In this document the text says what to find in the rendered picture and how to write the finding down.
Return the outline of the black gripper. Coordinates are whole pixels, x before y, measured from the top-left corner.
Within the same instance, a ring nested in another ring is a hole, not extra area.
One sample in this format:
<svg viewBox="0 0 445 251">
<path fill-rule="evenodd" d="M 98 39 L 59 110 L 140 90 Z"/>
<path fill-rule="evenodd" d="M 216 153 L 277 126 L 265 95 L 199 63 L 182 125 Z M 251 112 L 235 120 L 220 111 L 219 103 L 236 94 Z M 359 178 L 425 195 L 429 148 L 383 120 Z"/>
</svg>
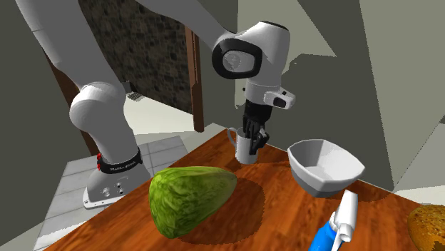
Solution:
<svg viewBox="0 0 445 251">
<path fill-rule="evenodd" d="M 250 138 L 250 155 L 256 155 L 257 150 L 263 148 L 270 139 L 270 135 L 265 131 L 265 123 L 270 119 L 271 113 L 272 106 L 246 100 L 242 122 L 245 137 Z"/>
</svg>

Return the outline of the white mug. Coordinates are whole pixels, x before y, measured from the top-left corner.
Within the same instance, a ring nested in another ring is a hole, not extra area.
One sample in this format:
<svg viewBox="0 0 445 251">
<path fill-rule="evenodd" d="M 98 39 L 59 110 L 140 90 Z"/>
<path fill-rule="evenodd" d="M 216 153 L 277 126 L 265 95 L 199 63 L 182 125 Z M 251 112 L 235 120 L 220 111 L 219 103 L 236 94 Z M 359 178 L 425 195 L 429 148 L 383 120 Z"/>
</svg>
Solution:
<svg viewBox="0 0 445 251">
<path fill-rule="evenodd" d="M 250 154 L 251 139 L 247 138 L 242 128 L 228 128 L 227 136 L 235 148 L 235 158 L 244 165 L 250 165 L 257 161 L 257 153 Z"/>
</svg>

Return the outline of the white bowl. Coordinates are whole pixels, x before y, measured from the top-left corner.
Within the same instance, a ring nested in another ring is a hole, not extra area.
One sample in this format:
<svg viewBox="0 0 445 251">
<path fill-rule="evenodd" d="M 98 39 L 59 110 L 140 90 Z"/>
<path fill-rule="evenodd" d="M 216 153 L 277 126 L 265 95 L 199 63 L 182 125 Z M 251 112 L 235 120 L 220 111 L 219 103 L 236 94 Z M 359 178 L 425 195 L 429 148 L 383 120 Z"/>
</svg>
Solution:
<svg viewBox="0 0 445 251">
<path fill-rule="evenodd" d="M 324 139 L 301 140 L 288 147 L 287 154 L 293 178 L 316 198 L 337 194 L 365 170 L 348 150 Z"/>
</svg>

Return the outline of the green lettuce head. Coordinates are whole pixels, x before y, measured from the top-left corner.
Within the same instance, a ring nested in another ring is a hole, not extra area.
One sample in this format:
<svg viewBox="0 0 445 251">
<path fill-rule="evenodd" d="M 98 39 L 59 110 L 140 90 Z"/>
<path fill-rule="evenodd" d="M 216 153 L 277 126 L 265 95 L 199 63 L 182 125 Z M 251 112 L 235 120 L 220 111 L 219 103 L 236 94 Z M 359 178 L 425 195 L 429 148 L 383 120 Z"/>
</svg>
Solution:
<svg viewBox="0 0 445 251">
<path fill-rule="evenodd" d="M 149 187 L 150 213 L 160 234 L 188 234 L 222 207 L 234 192 L 237 176 L 209 166 L 166 168 Z"/>
</svg>

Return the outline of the grey tiled robot stand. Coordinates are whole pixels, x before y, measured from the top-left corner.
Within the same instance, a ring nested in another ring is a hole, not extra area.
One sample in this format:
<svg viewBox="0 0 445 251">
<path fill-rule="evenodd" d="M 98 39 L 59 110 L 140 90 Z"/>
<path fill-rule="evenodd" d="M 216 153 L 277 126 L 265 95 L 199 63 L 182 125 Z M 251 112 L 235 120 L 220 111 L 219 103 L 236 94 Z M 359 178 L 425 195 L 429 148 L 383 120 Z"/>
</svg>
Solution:
<svg viewBox="0 0 445 251">
<path fill-rule="evenodd" d="M 148 172 L 154 175 L 184 157 L 188 149 L 183 139 L 187 136 L 187 133 L 137 135 L 137 139 L 143 140 L 139 148 Z M 102 205 L 86 209 L 81 202 L 95 163 L 96 158 L 91 156 L 66 164 L 33 251 L 44 250 L 105 208 Z"/>
</svg>

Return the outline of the brown bread loaf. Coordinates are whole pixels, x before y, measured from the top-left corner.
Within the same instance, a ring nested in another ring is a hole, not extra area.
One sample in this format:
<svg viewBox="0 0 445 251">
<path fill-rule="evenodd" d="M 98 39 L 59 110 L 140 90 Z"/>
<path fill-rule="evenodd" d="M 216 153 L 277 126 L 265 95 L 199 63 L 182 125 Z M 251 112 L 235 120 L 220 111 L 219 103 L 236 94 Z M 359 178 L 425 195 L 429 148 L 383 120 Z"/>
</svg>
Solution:
<svg viewBox="0 0 445 251">
<path fill-rule="evenodd" d="M 418 251 L 445 251 L 445 206 L 422 205 L 409 213 L 407 225 Z"/>
</svg>

